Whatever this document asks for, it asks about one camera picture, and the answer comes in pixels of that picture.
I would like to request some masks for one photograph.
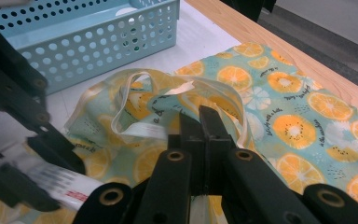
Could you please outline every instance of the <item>light blue basket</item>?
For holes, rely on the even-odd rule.
[[[178,19],[179,0],[34,0],[1,8],[0,32],[50,94],[174,46]]]

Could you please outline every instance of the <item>white table surface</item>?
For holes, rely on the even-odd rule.
[[[177,41],[174,47],[49,95],[47,99],[48,112],[51,115],[50,122],[58,130],[62,130],[63,125],[75,110],[82,92],[117,71],[128,68],[154,68],[163,72],[172,72],[238,44],[240,44],[238,40],[182,0]],[[0,150],[12,142],[22,143],[25,137],[32,135],[34,133],[26,130],[11,116],[0,112]]]

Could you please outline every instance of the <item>patterned cloth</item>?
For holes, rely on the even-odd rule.
[[[259,153],[287,186],[336,186],[358,201],[358,110],[305,76],[278,52],[245,43],[172,75],[131,69],[80,99],[67,136],[88,176],[135,186],[148,178],[178,115],[216,109],[239,147]],[[192,201],[194,223],[225,223],[220,197]],[[75,213],[40,214],[0,203],[0,223],[69,223]]]

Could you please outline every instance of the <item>gray floor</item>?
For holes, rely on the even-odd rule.
[[[358,85],[358,45],[280,7],[258,23]]]

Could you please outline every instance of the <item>gray wall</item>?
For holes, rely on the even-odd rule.
[[[277,0],[276,5],[358,44],[358,0]]]

